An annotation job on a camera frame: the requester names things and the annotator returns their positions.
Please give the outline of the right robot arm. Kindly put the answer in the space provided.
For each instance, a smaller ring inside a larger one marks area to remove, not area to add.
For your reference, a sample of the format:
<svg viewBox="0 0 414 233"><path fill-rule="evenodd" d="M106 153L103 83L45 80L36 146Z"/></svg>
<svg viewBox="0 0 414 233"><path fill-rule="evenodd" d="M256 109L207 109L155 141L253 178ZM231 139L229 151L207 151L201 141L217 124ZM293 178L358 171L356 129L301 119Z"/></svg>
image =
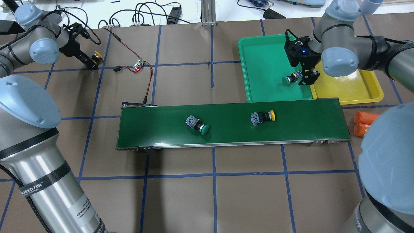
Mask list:
<svg viewBox="0 0 414 233"><path fill-rule="evenodd" d="M381 0L333 0L311 35L291 41L284 49L292 67L302 70L283 78L286 85L314 84L322 62L332 77L357 69L383 71L413 91L413 41L382 36L358 36L353 24L374 13ZM366 195L343 226L343 233L413 232L413 102L383 112L361 143L358 170Z"/></svg>

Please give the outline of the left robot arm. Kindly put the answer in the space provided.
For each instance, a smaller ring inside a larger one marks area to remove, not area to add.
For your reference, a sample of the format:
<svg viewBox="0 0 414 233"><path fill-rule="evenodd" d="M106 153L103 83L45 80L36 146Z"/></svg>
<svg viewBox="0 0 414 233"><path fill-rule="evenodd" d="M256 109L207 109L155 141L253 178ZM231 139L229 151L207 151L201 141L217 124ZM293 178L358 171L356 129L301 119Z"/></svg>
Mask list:
<svg viewBox="0 0 414 233"><path fill-rule="evenodd" d="M61 114L56 102L43 86L14 74L32 62L53 64L60 54L95 70L102 55L89 57L80 49L76 38L90 38L87 23L61 27L59 9L47 12L14 0L4 4L25 33L1 46L1 170L18 185L48 233L107 233L57 146Z"/></svg>

